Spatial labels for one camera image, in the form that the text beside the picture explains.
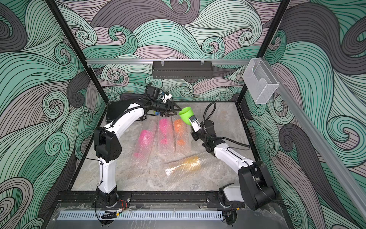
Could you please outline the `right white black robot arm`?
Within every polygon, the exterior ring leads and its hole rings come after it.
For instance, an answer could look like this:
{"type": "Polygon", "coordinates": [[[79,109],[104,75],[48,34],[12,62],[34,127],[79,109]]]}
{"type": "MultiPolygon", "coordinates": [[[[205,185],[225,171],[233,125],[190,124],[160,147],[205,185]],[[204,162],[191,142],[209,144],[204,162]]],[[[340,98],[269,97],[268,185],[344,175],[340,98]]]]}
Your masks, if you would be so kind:
{"type": "Polygon", "coordinates": [[[277,190],[269,174],[266,164],[262,161],[250,160],[230,147],[226,141],[250,148],[227,137],[217,136],[213,121],[205,116],[202,121],[196,118],[191,108],[187,114],[180,112],[182,120],[191,126],[191,135],[195,141],[201,140],[203,147],[215,158],[223,161],[238,175],[238,184],[228,184],[219,189],[219,201],[229,208],[235,202],[244,203],[251,210],[257,210],[264,205],[275,202],[277,190]]]}

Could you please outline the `green plastic wine glass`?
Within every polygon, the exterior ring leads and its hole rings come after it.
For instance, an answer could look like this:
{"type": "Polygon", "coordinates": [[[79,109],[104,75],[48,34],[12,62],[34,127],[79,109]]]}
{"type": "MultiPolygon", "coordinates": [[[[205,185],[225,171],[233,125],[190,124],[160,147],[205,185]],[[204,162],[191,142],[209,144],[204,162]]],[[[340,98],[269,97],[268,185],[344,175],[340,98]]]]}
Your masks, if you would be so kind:
{"type": "Polygon", "coordinates": [[[190,118],[194,116],[193,110],[190,106],[183,108],[179,112],[179,116],[181,117],[182,121],[185,122],[187,125],[191,126],[192,123],[190,121],[190,118]]]}

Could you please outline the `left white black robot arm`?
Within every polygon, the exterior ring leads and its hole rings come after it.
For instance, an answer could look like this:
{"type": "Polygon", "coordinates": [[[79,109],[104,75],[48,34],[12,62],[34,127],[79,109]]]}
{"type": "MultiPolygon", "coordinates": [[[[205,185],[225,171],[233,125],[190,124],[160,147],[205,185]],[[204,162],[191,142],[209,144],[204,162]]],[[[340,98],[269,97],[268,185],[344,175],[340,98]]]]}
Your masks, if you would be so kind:
{"type": "Polygon", "coordinates": [[[160,116],[177,115],[182,109],[172,99],[169,92],[148,84],[144,94],[135,100],[119,101],[117,106],[109,105],[115,117],[108,120],[104,127],[98,127],[93,134],[93,148],[99,161],[100,183],[96,193],[106,207],[117,203],[117,185],[115,181],[116,159],[122,153],[119,141],[123,133],[138,119],[147,115],[148,111],[158,112],[160,116]]]}

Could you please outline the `orange plastic wine glass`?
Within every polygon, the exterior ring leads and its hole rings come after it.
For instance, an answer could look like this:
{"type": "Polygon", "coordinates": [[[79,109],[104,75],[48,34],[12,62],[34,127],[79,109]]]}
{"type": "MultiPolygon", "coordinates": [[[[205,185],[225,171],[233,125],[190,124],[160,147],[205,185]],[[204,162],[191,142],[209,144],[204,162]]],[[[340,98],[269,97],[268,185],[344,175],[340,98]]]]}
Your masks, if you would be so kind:
{"type": "Polygon", "coordinates": [[[182,119],[177,119],[173,122],[176,144],[180,147],[186,145],[185,140],[185,122],[182,119]]]}

